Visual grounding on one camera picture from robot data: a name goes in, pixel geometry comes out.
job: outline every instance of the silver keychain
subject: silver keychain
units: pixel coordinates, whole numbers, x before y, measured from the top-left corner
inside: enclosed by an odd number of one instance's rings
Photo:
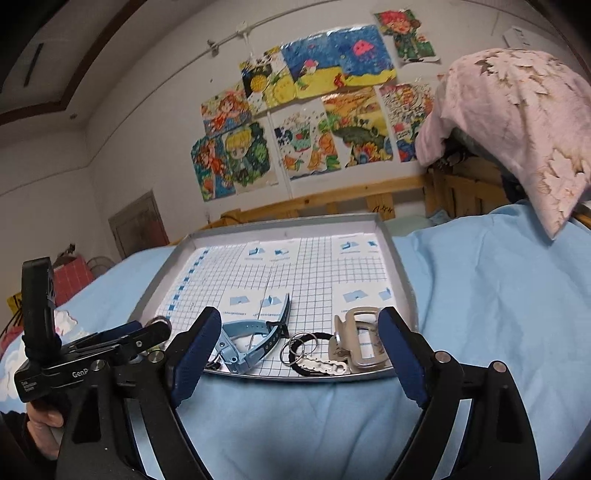
[[[322,360],[315,355],[304,355],[297,361],[297,365],[308,372],[320,372],[331,376],[350,374],[349,366],[345,362]]]

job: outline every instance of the door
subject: door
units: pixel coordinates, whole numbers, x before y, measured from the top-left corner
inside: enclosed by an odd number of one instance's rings
[[[113,215],[109,225],[121,258],[169,243],[152,191]]]

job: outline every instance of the blue watch strap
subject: blue watch strap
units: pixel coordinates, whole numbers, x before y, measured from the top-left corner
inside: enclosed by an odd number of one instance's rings
[[[290,296],[285,295],[283,310],[278,322],[266,322],[264,320],[236,320],[222,324],[222,332],[216,344],[216,350],[222,357],[228,370],[232,373],[244,374],[252,369],[281,338],[289,338],[287,319],[290,312]],[[257,343],[248,352],[240,352],[232,338],[238,338],[253,334],[265,335],[262,341]]]

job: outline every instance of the pink jellyfish drawing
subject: pink jellyfish drawing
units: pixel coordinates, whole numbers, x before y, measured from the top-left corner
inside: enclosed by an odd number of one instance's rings
[[[353,45],[353,53],[358,57],[374,49],[374,45],[366,40],[358,40]]]

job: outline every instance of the blue gripper pad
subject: blue gripper pad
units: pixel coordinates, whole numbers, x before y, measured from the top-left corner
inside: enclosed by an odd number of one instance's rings
[[[420,334],[410,331],[394,307],[386,307],[379,313],[378,332],[404,394],[415,400],[419,407],[425,407],[429,400],[425,367],[429,365],[429,355],[433,351],[429,353],[430,348],[424,340],[416,342],[415,336]]]
[[[179,333],[166,349],[166,377],[173,408],[189,398],[222,331],[222,318],[205,307],[192,327]]]

